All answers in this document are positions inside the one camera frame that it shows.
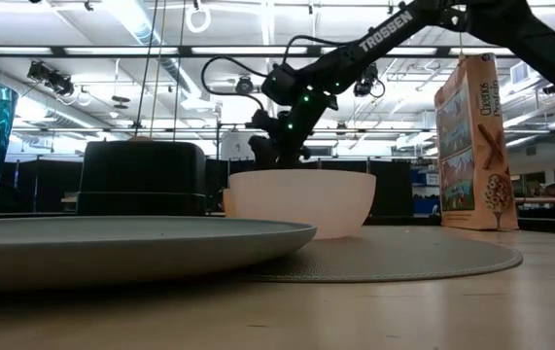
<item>ceiling pipe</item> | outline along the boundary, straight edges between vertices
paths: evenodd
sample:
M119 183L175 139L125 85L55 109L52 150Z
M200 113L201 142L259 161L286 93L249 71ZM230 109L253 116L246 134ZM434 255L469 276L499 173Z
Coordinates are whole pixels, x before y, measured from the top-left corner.
M148 15L148 8L141 0L104 0L107 10L123 27L137 40L156 51L160 45L166 45L155 30ZM201 89L192 81L191 77L179 65L175 58L157 58L161 68L164 69L175 84L179 85L182 95L186 98L201 98Z
M56 9L58 6L62 6L62 5L58 5L58 4L53 4L48 0L43 0L42 3L43 5L46 5L48 8L50 9ZM54 15L59 18L59 20L61 20L65 25L67 25L70 29L72 29L76 34L78 34L79 36L81 36L87 43L90 43L91 45L93 45L93 43L91 42L91 39L88 38L88 36L85 34L85 32L79 28L71 19L69 19L65 14L60 13L60 12L53 12ZM119 59L116 60L116 75L117 75L117 68L119 68ZM129 72L123 70L123 68L120 69L120 71L122 71L125 75L127 75L130 79L132 79L131 82L125 82L125 84L123 84L124 86L137 86L140 87L142 86L142 84L138 83L138 80L132 76L132 74L130 74ZM171 82L167 83L169 86L175 87L177 86L176 84L172 84ZM110 85L112 86L120 86L119 82L112 82L110 83ZM154 86L155 88L157 88L156 84L152 83L152 84L145 84L144 85L147 86ZM157 96L154 95L154 92L150 89L150 88L146 88L147 93L152 93L154 98L156 99L156 102L159 103L163 108L165 108L166 110L169 111L169 113L173 113L171 112L171 110L169 110L169 108L167 108L164 104L162 104L161 101L158 100ZM106 101L103 101L99 98L95 98L94 96L92 97L94 99L96 99L97 101L105 104L107 106L107 108L111 111L114 111L115 109L113 108L113 106Z

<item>cable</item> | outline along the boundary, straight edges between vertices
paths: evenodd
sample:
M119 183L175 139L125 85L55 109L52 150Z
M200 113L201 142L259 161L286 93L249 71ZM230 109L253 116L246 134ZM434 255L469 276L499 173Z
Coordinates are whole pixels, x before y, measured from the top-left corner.
M201 5L200 1L197 1L197 8L194 11L187 11L185 14L185 23L187 24L187 28L195 34L201 33L203 31L205 31L206 29L208 29L208 27L210 26L210 23L212 21L212 17L210 16L210 10L203 8ZM192 24L192 15L196 14L196 13L203 13L204 15L204 19L203 19L203 24L201 24L200 26L196 27L194 24Z
M219 60L219 59L224 59L224 60L228 60L234 64L236 64L237 66L247 70L248 72L255 74L257 76L261 76L263 78L267 78L268 75L260 73L256 70L253 70L251 68L249 68L248 66L244 65L243 63L240 63L238 60L229 57L229 56L222 56L222 55L218 55L218 56L214 56L212 58L210 58L206 64L204 64L203 68L201 69L201 84L203 85L203 88L206 89L206 91L208 91L209 93L212 93L214 95L218 95L218 96L243 96L243 97L247 97L247 98L251 98L254 101L256 101L259 105L260 105L260 109L262 109L263 111L265 111L264 109L264 105L261 103L261 101L259 101L257 98L255 98L254 96L248 94L248 93L238 93L238 92L217 92L214 91L212 89L210 89L208 87L208 85L206 84L206 70L208 69L208 66L210 64L212 64L214 61Z
M167 8L167 0L164 0L164 7ZM167 19L167 11L162 10L162 26L160 27L160 33L164 33L164 24L165 20ZM156 59L160 62L160 56L162 55L162 43L163 41L160 40L160 45L158 46L158 58ZM160 78L160 64L156 67L156 86L154 87L154 100L152 102L152 121L150 122L150 138L152 138L152 130L154 129L154 115L156 113L156 101L158 96L158 78Z
M155 7L158 7L158 0L156 0ZM137 121L134 127L134 136L139 135L139 127L141 126L141 108L143 107L143 97L145 96L145 82L148 79L148 68L150 68L150 53L154 45L154 32L156 31L156 14L158 11L154 10L154 17L152 18L152 32L150 32L150 44L148 45L148 55L145 59L145 71L143 72L143 84L141 84L141 97L139 97L139 111L137 112Z
M338 46L338 47L353 44L353 43L358 41L358 40L353 40L353 41L350 41L350 42L334 42L332 40L315 38L315 37L309 36L309 35L294 35L294 37L292 39L290 39L290 42L288 42L288 45L286 46L286 52L284 52L284 59L281 62L282 64L286 63L286 60L288 59L288 53L290 52L290 47L295 43L296 40L299 40L299 39L306 39L306 40L309 40L311 42L326 44L326 45L335 45L335 46Z
M383 87L383 93L379 94L379 95L375 95L372 92L370 92L370 96L374 97L374 98L381 98L383 96L385 96L385 91L387 91L387 89L385 88L385 84L383 84L383 82L381 82L378 78L376 79L376 81L381 85L381 87Z
M183 8L182 8L182 23L180 23L180 46L182 46L182 43L184 43L184 23L185 20L184 18L186 18L186 13L187 13L187 0L184 0L184 4L183 4ZM171 136L173 138L173 142L176 142L176 136L178 133L178 108L180 108L180 103L178 103L178 100L180 99L180 71L182 67L182 58L178 58L178 73L176 74L176 97L175 97L175 110L173 111L173 132L171 133Z
M72 102L65 102L61 99L61 97L59 97L58 94L55 94L54 97L56 98L57 101L61 102L61 104L65 105L65 106L71 106L74 104L74 102L76 102L79 98L76 97L72 100Z
M31 92L33 90L33 88L35 88L36 86L38 86L39 84L41 84L42 82L37 82L35 83L35 85L33 85L32 87L30 87L25 93L23 93L20 98L26 96L27 93Z

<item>placemat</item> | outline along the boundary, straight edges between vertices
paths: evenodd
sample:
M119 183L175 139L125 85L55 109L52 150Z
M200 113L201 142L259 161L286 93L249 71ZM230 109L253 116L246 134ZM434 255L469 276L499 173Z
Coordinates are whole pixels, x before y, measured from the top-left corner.
M511 248L437 230L388 227L357 237L312 241L293 254L245 268L238 277L300 283L411 281L496 272L523 261Z

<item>table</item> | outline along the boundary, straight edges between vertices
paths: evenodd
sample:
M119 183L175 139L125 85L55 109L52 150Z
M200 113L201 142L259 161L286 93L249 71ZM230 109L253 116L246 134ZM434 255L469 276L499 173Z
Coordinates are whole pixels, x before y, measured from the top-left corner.
M0 299L0 349L555 349L555 234L445 234L498 242L523 265L387 284L210 282Z

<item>black robotic arm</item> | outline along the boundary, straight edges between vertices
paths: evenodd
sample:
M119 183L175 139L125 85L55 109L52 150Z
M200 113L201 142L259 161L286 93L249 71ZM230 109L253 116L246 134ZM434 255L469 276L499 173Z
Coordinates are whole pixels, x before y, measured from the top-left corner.
M457 10L458 5L465 5L466 10ZM371 63L428 25L467 32L509 48L555 85L555 31L532 14L527 0L400 3L397 13L362 39L340 46L306 67L295 70L285 61L274 65L261 91L292 109L277 120L264 111L254 115L252 124L268 132L267 143L275 151L268 161L276 159L278 167L294 167L318 119L327 108L337 109L335 96L359 79ZM256 152L256 157L266 158L262 152Z

